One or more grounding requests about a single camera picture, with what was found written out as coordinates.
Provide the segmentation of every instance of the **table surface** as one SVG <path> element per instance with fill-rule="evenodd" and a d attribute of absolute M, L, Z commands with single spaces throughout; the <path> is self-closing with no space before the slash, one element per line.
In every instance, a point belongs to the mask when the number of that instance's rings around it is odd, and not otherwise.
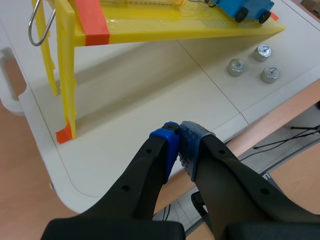
<path fill-rule="evenodd" d="M 55 140 L 55 132 L 64 127 L 61 97 L 51 93 L 40 48 L 33 47 L 23 34 L 31 3 L 1 2 L 0 18 L 9 38 L 1 40 L 12 48 L 26 80 L 27 89 L 19 99 L 62 202 L 75 212 L 92 206 L 149 133 L 167 121 L 195 121 L 226 141 L 315 82 L 320 77 L 319 24 L 289 0 L 275 2 L 274 13 L 287 29 L 272 37 L 77 48 L 78 138 L 63 145 Z M 54 29 L 53 24 L 51 53 L 57 50 Z M 262 42 L 275 53 L 257 63 L 251 53 Z M 56 55 L 52 57 L 57 66 Z M 247 63 L 241 77 L 224 71 L 233 58 Z M 281 81 L 267 85 L 257 78 L 271 64 L 281 69 L 282 76 Z M 172 173 L 181 169 L 176 162 Z"/>

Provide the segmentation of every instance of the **yellow plastic leg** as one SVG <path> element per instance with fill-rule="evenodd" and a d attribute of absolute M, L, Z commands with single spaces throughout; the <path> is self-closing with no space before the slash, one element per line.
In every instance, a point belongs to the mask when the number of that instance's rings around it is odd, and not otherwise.
<path fill-rule="evenodd" d="M 36 2 L 37 0 L 32 0 L 33 7 L 35 7 Z M 37 33 L 40 39 L 43 33 L 45 32 L 46 24 L 47 24 L 45 19 L 43 1 L 40 2 L 38 12 L 35 15 L 35 24 L 36 24 Z M 50 32 L 48 32 L 47 37 L 45 38 L 44 42 L 41 45 L 41 52 L 42 52 L 43 62 L 44 62 L 45 71 L 49 80 L 49 84 L 51 86 L 53 94 L 57 96 L 58 90 L 57 90 L 57 85 L 56 85 L 55 76 L 54 76 L 55 64 L 52 61 L 51 54 L 50 54 L 50 47 L 49 47 L 49 41 L 48 41 L 49 37 L 50 37 Z"/>
<path fill-rule="evenodd" d="M 76 138 L 76 108 L 74 75 L 75 58 L 75 12 L 68 0 L 55 1 L 57 51 L 61 95 L 66 128 L 56 133 L 62 144 Z"/>

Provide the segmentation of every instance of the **wire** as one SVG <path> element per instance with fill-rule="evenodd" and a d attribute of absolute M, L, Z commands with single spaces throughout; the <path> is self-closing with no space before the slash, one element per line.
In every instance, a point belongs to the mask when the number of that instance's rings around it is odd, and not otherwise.
<path fill-rule="evenodd" d="M 290 140 L 292 140 L 292 139 L 296 139 L 299 135 L 305 133 L 306 131 L 300 132 L 299 134 L 297 134 L 297 135 L 295 135 L 295 136 L 293 136 L 293 137 L 291 137 L 291 138 L 288 138 L 288 139 L 286 139 L 286 140 L 280 141 L 280 142 L 282 142 L 282 143 L 278 144 L 277 146 L 274 146 L 274 147 L 272 147 L 272 148 L 269 148 L 269 149 L 266 149 L 266 150 L 263 150 L 263 151 L 258 151 L 258 152 L 252 153 L 252 154 L 250 154 L 249 156 L 246 156 L 245 158 L 241 159 L 240 162 L 242 162 L 243 160 L 245 160 L 245 159 L 247 159 L 247 158 L 249 158 L 249 157 L 251 157 L 251 156 L 253 156 L 253 155 L 261 154 L 261 153 L 264 153 L 264 152 L 267 152 L 267 151 L 276 149 L 277 147 L 281 146 L 282 144 L 285 144 L 286 142 L 288 142 L 288 141 L 290 141 Z M 305 135 L 301 135 L 301 136 L 299 136 L 299 138 L 302 138 L 302 137 L 305 137 L 305 136 L 308 136 L 308 135 L 312 135 L 312 134 L 315 134 L 315 133 L 319 133 L 319 132 L 320 132 L 320 130 L 317 130 L 317 131 L 314 131 L 314 132 L 311 132 L 311 133 L 308 133 L 308 134 L 305 134 Z"/>
<path fill-rule="evenodd" d="M 164 211 L 163 211 L 163 217 L 162 217 L 162 221 L 164 221 L 164 220 L 165 220 L 166 209 L 167 209 L 167 207 L 165 206 L 165 207 L 164 207 Z"/>
<path fill-rule="evenodd" d="M 170 209 L 171 209 L 171 204 L 169 204 L 169 209 L 168 209 L 168 213 L 165 217 L 165 221 L 167 221 L 168 217 L 169 217 L 169 214 L 170 214 Z"/>
<path fill-rule="evenodd" d="M 312 132 L 312 133 L 308 133 L 308 134 L 305 134 L 305 135 L 301 135 L 301 134 L 304 134 L 304 133 L 307 132 L 307 131 L 309 131 L 309 130 L 305 130 L 305 131 L 300 132 L 299 134 L 297 134 L 297 135 L 295 135 L 295 136 L 292 136 L 292 137 L 287 138 L 287 139 L 284 139 L 284 140 L 275 141 L 275 142 L 272 142 L 272 143 L 269 143 L 269 144 L 266 144 L 266 145 L 255 146 L 253 149 L 259 149 L 259 148 L 267 147 L 267 146 L 270 146 L 270 145 L 273 145 L 273 144 L 278 144 L 278 143 L 286 142 L 286 141 L 289 141 L 289 140 L 292 140 L 292 139 L 303 138 L 303 137 L 309 136 L 309 135 L 311 135 L 311 134 L 314 134 L 314 132 Z"/>

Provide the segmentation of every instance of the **wooden floor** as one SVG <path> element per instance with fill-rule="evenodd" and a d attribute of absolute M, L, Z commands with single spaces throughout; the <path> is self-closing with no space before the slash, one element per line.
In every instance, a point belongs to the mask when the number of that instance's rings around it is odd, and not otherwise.
<path fill-rule="evenodd" d="M 19 71 L 10 74 L 12 80 L 23 80 Z M 24 91 L 23 83 L 13 83 L 16 93 Z M 0 133 L 0 239 L 40 239 L 51 219 L 75 213 L 50 189 L 49 175 L 26 118 L 13 115 L 2 103 Z"/>

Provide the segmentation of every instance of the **toy car wheel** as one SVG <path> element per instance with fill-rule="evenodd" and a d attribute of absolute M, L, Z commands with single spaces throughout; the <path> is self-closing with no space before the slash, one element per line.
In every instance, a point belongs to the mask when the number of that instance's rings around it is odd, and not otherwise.
<path fill-rule="evenodd" d="M 237 23 L 241 23 L 243 20 L 246 19 L 246 17 L 248 16 L 249 14 L 249 10 L 247 8 L 242 8 L 240 9 L 237 14 L 235 15 L 235 21 Z"/>
<path fill-rule="evenodd" d="M 271 16 L 271 12 L 265 11 L 262 13 L 262 15 L 259 17 L 259 23 L 264 24 Z"/>

